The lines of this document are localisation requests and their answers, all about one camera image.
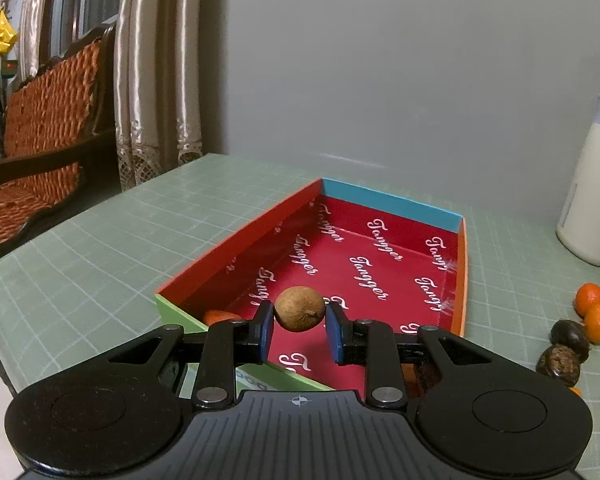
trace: wooden chair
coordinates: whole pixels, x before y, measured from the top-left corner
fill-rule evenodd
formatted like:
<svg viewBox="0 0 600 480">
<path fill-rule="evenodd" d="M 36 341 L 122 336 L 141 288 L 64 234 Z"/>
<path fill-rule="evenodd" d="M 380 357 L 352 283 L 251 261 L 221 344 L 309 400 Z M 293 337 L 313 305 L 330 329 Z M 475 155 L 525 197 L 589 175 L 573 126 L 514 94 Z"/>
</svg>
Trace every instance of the wooden chair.
<svg viewBox="0 0 600 480">
<path fill-rule="evenodd" d="M 120 192 L 115 26 L 92 30 L 14 92 L 0 159 L 0 257 Z"/>
</svg>

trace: orange woven cushion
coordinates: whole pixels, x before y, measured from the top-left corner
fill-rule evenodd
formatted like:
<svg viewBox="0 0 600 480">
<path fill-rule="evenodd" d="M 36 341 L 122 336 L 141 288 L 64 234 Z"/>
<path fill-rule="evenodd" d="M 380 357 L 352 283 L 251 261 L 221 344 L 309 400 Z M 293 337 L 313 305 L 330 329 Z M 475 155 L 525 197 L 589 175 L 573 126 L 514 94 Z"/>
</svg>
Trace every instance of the orange woven cushion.
<svg viewBox="0 0 600 480">
<path fill-rule="evenodd" d="M 33 213 L 47 207 L 48 203 L 14 182 L 0 186 L 0 243 L 17 234 Z"/>
<path fill-rule="evenodd" d="M 7 157 L 55 150 L 78 139 L 93 105 L 99 53 L 98 40 L 11 95 L 4 133 Z M 53 205 L 75 190 L 78 176 L 78 165 L 72 164 L 16 183 Z"/>
<path fill-rule="evenodd" d="M 93 105 L 99 53 L 98 40 L 11 95 L 4 131 L 7 158 L 48 152 L 78 139 Z M 76 162 L 0 186 L 0 243 L 35 212 L 69 196 L 79 176 Z"/>
</svg>

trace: table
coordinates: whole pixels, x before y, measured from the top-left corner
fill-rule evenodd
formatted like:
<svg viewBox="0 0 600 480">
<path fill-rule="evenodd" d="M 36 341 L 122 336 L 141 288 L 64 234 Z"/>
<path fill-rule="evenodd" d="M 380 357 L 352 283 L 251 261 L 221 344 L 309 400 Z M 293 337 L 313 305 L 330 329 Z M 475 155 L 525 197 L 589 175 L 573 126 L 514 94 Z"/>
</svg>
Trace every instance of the table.
<svg viewBox="0 0 600 480">
<path fill-rule="evenodd" d="M 577 288 L 600 285 L 600 269 L 569 253 L 554 226 L 337 174 L 207 155 L 0 260 L 0 357 L 16 390 L 159 326 L 153 294 L 163 282 L 319 176 L 463 214 L 470 258 L 465 335 L 524 366 L 535 365 L 557 319 L 577 319 Z M 594 417 L 579 470 L 600 480 L 600 347 L 583 365 L 578 387 Z"/>
</svg>

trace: curtain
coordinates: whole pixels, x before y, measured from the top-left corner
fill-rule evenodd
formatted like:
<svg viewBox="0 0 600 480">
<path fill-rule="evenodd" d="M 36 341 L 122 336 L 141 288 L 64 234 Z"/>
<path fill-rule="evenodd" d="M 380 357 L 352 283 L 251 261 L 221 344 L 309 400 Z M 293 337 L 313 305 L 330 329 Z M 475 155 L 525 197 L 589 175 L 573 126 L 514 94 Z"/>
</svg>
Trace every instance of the curtain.
<svg viewBox="0 0 600 480">
<path fill-rule="evenodd" d="M 38 72 L 44 5 L 45 0 L 22 0 L 19 66 L 23 81 Z"/>
<path fill-rule="evenodd" d="M 114 86 L 123 189 L 202 155 L 200 0 L 120 0 Z"/>
<path fill-rule="evenodd" d="M 200 0 L 178 0 L 176 12 L 176 124 L 178 163 L 202 156 L 198 93 L 198 22 Z"/>
</svg>

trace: crosshair symbol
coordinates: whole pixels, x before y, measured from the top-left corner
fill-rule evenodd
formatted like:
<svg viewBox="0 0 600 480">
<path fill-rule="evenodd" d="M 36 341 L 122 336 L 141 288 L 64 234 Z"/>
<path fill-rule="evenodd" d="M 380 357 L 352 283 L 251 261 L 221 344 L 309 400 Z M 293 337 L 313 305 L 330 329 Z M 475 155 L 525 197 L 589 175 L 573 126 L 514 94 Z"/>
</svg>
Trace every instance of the crosshair symbol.
<svg viewBox="0 0 600 480">
<path fill-rule="evenodd" d="M 299 406 L 303 406 L 304 404 L 311 402 L 311 401 L 309 399 L 307 399 L 306 397 L 303 397 L 302 395 L 298 395 L 297 397 L 294 397 L 293 399 L 291 399 L 291 402 L 299 407 Z"/>
</svg>

